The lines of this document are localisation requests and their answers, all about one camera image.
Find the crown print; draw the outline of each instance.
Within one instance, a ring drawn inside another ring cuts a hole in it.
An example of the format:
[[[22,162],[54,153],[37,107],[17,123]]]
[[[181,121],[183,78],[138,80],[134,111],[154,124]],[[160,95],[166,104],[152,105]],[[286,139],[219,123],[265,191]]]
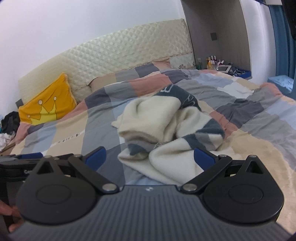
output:
[[[57,97],[55,96],[54,97],[54,105],[52,107],[52,110],[50,112],[48,112],[44,106],[42,105],[43,104],[43,101],[42,100],[39,100],[38,101],[38,104],[41,105],[41,111],[40,111],[40,119],[34,119],[34,118],[31,118],[30,115],[28,115],[28,117],[30,118],[31,122],[32,122],[32,125],[38,125],[38,124],[42,124],[42,123],[45,123],[45,122],[49,122],[49,121],[56,121],[57,120],[57,114],[56,114],[56,99]]]

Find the gray ribbed panel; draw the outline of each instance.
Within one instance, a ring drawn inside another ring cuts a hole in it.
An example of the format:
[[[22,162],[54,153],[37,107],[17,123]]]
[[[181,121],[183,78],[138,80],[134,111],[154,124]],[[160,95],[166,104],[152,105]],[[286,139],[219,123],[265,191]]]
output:
[[[212,216],[198,197],[174,186],[125,186],[104,196],[82,219],[57,227],[25,223],[16,241],[284,241],[289,234],[278,224],[234,226]]]

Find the orange pillow with crown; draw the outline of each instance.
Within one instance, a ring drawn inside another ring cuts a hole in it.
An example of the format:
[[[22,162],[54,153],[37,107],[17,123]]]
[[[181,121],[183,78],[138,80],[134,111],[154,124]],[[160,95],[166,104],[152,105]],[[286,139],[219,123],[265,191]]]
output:
[[[76,106],[76,100],[68,83],[68,76],[62,73],[50,86],[27,104],[19,107],[20,121],[32,125],[56,121]]]

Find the blue stool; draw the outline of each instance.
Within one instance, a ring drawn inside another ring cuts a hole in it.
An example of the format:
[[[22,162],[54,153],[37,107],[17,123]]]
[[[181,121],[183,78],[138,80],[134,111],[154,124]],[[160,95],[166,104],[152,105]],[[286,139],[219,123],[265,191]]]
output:
[[[269,77],[267,82],[273,83],[283,93],[283,95],[296,99],[296,93],[293,93],[294,80],[286,75]]]

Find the headboard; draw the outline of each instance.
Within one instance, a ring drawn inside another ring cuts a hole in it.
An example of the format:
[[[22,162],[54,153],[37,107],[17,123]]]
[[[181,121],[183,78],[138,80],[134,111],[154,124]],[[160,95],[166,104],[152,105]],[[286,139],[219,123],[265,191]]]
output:
[[[192,53],[184,19],[149,23],[107,34],[71,48],[41,64],[19,80],[24,104],[65,72],[77,101],[91,93],[96,77],[153,60]]]

